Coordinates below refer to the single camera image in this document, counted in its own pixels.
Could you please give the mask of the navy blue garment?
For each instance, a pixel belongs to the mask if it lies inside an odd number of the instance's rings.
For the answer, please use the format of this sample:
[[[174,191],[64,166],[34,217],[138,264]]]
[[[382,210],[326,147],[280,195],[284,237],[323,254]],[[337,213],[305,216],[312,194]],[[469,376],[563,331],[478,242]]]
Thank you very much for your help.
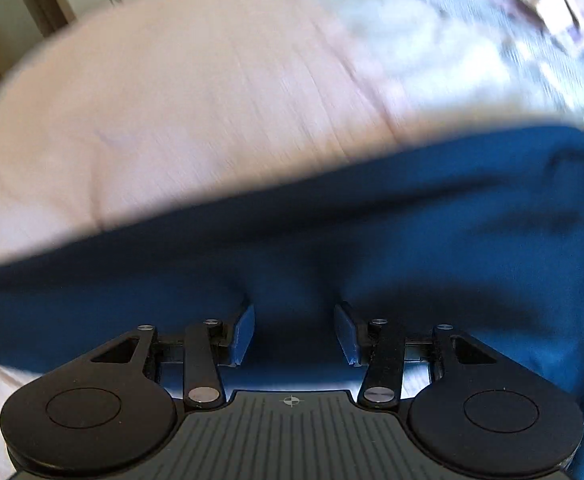
[[[584,132],[469,136],[179,208],[0,266],[0,365],[256,310],[248,384],[347,382],[333,308],[448,323],[584,412]],[[572,463],[584,479],[584,440]]]

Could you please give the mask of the pink bed blanket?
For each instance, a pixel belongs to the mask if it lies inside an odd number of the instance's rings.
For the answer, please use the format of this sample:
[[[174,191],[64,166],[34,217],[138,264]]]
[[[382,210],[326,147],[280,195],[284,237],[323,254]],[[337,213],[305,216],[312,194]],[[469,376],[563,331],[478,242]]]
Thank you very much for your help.
[[[235,214],[176,210],[409,144],[417,7],[128,0],[23,63],[0,92],[0,408],[136,324],[240,304],[238,264],[185,254]]]

